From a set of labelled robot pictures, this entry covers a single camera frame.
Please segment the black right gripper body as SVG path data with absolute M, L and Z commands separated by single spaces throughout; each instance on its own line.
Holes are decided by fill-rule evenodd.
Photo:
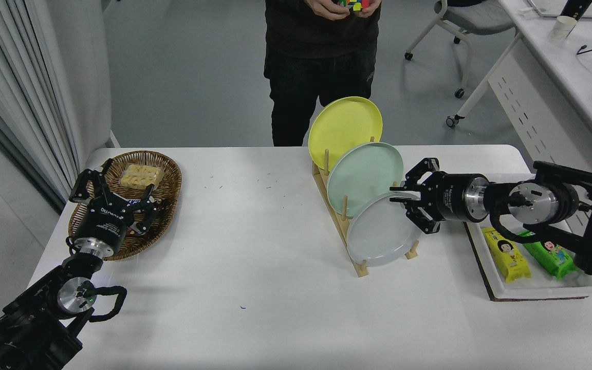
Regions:
M 475 175 L 453 175 L 435 172 L 430 176 L 434 190 L 434 206 L 443 220 L 474 222 L 466 201 L 467 189 Z

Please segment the person's left hand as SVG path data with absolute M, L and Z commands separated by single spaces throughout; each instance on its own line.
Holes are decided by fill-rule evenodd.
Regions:
M 369 18 L 376 10 L 380 8 L 381 0 L 362 0 L 353 1 L 353 6 L 350 8 L 353 14 L 360 18 Z

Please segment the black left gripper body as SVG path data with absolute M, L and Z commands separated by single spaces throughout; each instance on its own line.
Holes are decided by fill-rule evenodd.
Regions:
M 89 206 L 73 234 L 73 245 L 78 253 L 117 255 L 133 222 L 133 215 L 125 209 Z

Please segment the person's right hand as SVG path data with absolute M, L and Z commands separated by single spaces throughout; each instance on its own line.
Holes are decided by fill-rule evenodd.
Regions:
M 305 0 L 307 7 L 317 16 L 330 21 L 342 20 L 350 15 L 350 10 L 333 1 Z

